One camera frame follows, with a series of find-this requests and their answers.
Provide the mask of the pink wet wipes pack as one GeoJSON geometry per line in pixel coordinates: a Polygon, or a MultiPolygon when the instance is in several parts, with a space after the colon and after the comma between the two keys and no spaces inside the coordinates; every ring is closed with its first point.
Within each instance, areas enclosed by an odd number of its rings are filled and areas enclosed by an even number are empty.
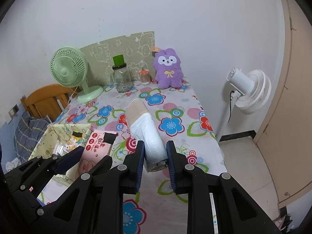
{"type": "Polygon", "coordinates": [[[94,130],[83,150],[75,178],[89,172],[103,157],[109,155],[117,137],[118,132],[116,131],[94,130]]]}

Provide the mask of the white beige bag roll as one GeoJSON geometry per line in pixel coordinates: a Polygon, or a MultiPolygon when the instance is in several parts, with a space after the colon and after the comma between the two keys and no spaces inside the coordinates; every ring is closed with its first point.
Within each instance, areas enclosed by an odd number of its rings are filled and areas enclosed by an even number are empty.
{"type": "Polygon", "coordinates": [[[131,135],[145,146],[144,164],[148,172],[158,172],[167,167],[167,152],[153,121],[151,113],[140,99],[133,100],[125,111],[131,135]]]}

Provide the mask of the yellow cartoon tissue pack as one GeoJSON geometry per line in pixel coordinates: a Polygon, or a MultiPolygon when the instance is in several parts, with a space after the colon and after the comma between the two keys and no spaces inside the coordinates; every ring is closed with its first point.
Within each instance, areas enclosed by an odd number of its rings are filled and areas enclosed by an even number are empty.
{"type": "Polygon", "coordinates": [[[70,138],[65,142],[63,150],[65,150],[65,152],[70,152],[78,146],[83,146],[83,139],[83,133],[73,132],[70,138]]]}

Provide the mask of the yellow fabric storage box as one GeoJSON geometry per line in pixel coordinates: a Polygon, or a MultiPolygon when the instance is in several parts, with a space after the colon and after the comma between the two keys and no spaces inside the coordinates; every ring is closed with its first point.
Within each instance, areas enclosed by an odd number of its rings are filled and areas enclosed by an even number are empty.
{"type": "MultiPolygon", "coordinates": [[[[83,133],[83,147],[86,146],[87,141],[94,131],[94,127],[87,124],[66,125],[66,124],[50,124],[39,142],[35,146],[29,159],[41,156],[45,159],[52,157],[53,154],[63,156],[69,152],[63,150],[65,142],[70,138],[73,132],[83,133]]],[[[69,169],[66,174],[60,175],[61,178],[74,181],[75,174],[78,168],[78,163],[69,169]]]]}

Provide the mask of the blue plaid pillow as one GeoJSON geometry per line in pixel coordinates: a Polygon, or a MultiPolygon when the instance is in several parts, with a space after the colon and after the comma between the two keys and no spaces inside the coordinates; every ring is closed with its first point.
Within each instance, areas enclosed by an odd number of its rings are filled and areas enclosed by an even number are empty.
{"type": "Polygon", "coordinates": [[[48,124],[48,118],[36,118],[27,111],[22,114],[14,131],[14,148],[22,164],[28,161],[48,124]]]}

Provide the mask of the floral tablecloth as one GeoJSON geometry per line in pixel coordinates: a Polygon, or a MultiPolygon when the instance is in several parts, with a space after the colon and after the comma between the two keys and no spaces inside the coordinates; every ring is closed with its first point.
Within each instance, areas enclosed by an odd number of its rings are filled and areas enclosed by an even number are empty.
{"type": "MultiPolygon", "coordinates": [[[[135,150],[136,142],[125,119],[126,108],[134,99],[144,102],[162,141],[174,141],[176,150],[185,155],[190,164],[214,175],[226,171],[208,117],[187,81],[180,88],[169,89],[160,89],[155,83],[135,82],[132,89],[123,94],[112,85],[105,86],[93,101],[81,104],[73,100],[54,122],[67,133],[80,124],[118,132],[111,150],[113,163],[118,165],[135,150]]],[[[124,232],[186,233],[187,202],[185,194],[173,192],[168,170],[143,172],[140,191],[124,196],[124,232]]]]}

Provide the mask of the crumpled white cloth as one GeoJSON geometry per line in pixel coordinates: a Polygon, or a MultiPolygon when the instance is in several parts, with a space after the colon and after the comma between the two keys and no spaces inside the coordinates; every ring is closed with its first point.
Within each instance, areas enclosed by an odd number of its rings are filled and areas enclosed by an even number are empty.
{"type": "Polygon", "coordinates": [[[5,168],[6,168],[7,172],[9,172],[9,171],[17,168],[20,165],[21,165],[21,161],[16,157],[12,161],[8,161],[5,165],[5,168]]]}

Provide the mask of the toothpick jar orange lid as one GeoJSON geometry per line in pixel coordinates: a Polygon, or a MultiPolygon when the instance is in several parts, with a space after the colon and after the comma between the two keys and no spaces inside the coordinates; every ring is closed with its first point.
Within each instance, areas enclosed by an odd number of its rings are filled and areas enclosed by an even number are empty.
{"type": "Polygon", "coordinates": [[[149,84],[151,81],[150,73],[148,70],[142,69],[139,72],[139,77],[142,84],[149,84]]]}

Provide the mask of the glass mason jar mug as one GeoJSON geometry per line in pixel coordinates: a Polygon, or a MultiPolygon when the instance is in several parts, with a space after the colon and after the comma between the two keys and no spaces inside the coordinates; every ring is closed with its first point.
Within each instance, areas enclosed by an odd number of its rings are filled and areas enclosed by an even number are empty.
{"type": "Polygon", "coordinates": [[[124,63],[120,66],[113,66],[113,83],[120,93],[129,92],[132,88],[131,74],[124,63]]]}

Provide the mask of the purple plush bunny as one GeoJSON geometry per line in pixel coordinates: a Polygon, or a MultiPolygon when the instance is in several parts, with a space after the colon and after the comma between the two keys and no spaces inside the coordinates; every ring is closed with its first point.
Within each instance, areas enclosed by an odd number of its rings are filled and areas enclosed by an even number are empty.
{"type": "Polygon", "coordinates": [[[156,71],[155,80],[160,89],[180,88],[182,86],[183,72],[181,61],[175,50],[168,48],[155,54],[153,67],[156,71]]]}

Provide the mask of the green desk fan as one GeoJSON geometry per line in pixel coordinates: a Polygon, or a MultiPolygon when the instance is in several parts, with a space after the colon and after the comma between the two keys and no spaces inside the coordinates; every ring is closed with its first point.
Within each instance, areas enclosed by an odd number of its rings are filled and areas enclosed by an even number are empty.
{"type": "Polygon", "coordinates": [[[88,63],[79,49],[72,47],[58,49],[51,58],[50,71],[60,85],[67,88],[82,87],[77,96],[80,103],[92,101],[104,91],[101,86],[88,85],[88,63]]]}

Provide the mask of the green cup on jar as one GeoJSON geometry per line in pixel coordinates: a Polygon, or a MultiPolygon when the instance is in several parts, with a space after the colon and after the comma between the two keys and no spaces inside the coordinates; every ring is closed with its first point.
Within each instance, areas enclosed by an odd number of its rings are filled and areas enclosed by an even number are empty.
{"type": "Polygon", "coordinates": [[[122,54],[113,57],[114,66],[122,66],[124,65],[124,56],[122,54]]]}

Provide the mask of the white standing fan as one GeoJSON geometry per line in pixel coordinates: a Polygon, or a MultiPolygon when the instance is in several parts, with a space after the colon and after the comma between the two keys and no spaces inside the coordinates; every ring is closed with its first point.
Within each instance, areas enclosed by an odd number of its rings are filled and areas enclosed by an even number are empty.
{"type": "Polygon", "coordinates": [[[229,113],[216,134],[217,141],[221,140],[234,108],[238,108],[245,115],[252,115],[267,103],[272,89],[270,78],[260,69],[245,74],[234,67],[227,74],[226,81],[234,90],[230,91],[229,113]]]}

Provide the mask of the beige wooden door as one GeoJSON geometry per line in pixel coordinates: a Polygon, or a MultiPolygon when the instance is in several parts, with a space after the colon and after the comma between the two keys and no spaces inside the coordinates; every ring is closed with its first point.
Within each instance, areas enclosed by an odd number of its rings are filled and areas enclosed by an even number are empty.
{"type": "Polygon", "coordinates": [[[254,139],[279,208],[311,191],[311,24],[295,0],[281,3],[284,59],[272,103],[254,139]]]}

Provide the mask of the wall power socket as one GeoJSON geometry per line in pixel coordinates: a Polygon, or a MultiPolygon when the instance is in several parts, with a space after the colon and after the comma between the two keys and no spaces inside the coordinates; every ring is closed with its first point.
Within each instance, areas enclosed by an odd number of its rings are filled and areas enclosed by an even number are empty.
{"type": "Polygon", "coordinates": [[[14,116],[17,115],[18,111],[19,111],[18,105],[14,105],[13,108],[8,112],[8,114],[11,118],[13,118],[14,116]]]}

